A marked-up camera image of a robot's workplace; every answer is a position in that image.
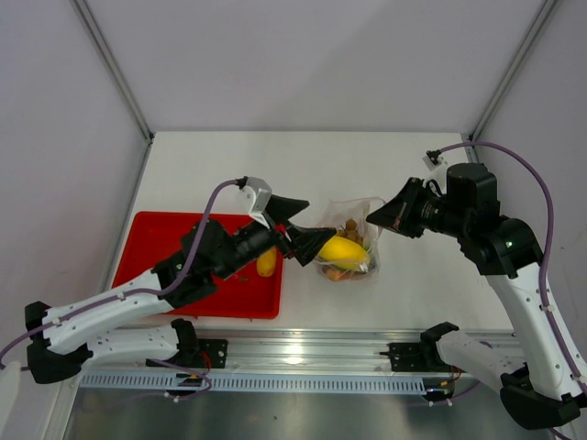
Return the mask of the yellow mango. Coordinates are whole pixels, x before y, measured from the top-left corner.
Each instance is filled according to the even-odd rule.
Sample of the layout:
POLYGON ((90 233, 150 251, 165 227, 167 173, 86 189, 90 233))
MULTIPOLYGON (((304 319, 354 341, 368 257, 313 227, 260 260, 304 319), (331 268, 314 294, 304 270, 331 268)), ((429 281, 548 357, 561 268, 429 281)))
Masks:
POLYGON ((341 236, 332 237, 317 256, 344 270, 366 272, 371 264, 369 253, 362 246, 341 236))

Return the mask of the brown longan bunch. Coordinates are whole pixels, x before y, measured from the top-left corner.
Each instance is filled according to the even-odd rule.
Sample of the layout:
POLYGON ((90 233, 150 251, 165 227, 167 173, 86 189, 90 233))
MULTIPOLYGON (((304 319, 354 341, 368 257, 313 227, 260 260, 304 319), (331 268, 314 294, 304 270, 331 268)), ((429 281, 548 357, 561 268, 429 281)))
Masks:
POLYGON ((360 229, 360 224, 354 219, 348 219, 338 230, 338 236, 346 238, 359 246, 364 246, 365 233, 360 229))

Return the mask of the clear zip top bag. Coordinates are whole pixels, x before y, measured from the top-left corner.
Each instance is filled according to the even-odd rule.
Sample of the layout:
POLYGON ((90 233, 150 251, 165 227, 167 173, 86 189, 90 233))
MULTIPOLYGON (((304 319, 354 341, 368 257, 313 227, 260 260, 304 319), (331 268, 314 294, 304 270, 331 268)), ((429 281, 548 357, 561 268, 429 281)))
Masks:
POLYGON ((382 207, 381 197, 330 201, 318 222, 336 230, 314 260, 319 275, 333 281, 361 281, 379 269, 379 226, 367 222, 373 208, 382 207))

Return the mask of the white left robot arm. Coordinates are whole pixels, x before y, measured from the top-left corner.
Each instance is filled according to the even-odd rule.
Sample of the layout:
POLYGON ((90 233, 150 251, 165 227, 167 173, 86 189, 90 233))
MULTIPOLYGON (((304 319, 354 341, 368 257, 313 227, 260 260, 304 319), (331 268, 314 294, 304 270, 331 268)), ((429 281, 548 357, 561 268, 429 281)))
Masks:
POLYGON ((271 196, 260 219, 230 234, 209 213, 181 247, 136 278, 94 298, 62 307, 33 302, 25 309, 28 370, 38 384, 60 382, 92 364, 145 360, 148 366, 193 367, 200 357, 194 326, 183 319, 151 329, 128 324, 197 303, 269 250, 310 263, 333 228, 303 228, 290 219, 309 203, 271 196))

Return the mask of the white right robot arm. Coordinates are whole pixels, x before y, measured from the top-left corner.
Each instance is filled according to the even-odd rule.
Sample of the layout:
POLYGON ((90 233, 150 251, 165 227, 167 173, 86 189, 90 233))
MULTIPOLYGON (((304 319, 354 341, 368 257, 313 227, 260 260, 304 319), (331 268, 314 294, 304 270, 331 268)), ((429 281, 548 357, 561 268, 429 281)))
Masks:
POLYGON ((428 369, 457 367, 499 394, 520 426, 552 429, 577 419, 586 406, 581 389, 584 359, 561 327, 552 296, 539 283, 546 259, 530 226, 500 212, 496 177, 479 163, 461 163, 447 170, 446 191, 411 178, 388 203, 370 213, 368 223, 404 237, 424 231, 456 238, 460 251, 487 280, 515 330, 524 359, 515 362, 486 346, 456 325, 437 324, 420 336, 418 356, 428 369), (570 353, 578 368, 566 362, 570 353))

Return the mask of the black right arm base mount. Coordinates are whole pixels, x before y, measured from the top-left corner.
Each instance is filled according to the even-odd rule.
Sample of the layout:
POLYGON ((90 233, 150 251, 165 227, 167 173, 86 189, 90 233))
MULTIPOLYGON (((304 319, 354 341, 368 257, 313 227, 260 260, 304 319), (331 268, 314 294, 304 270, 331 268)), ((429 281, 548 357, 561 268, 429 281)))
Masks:
POLYGON ((389 343, 379 355, 389 360, 393 372, 463 372, 463 369, 445 363, 433 343, 389 343))

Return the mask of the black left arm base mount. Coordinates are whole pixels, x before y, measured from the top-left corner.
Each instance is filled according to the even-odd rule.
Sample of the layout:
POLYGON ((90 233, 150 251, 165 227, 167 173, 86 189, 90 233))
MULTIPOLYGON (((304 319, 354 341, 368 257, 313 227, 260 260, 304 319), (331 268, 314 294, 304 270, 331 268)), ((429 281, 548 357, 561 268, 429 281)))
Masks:
POLYGON ((226 339, 198 339, 190 345, 180 345, 178 353, 165 362, 193 369, 224 369, 227 349, 226 339))

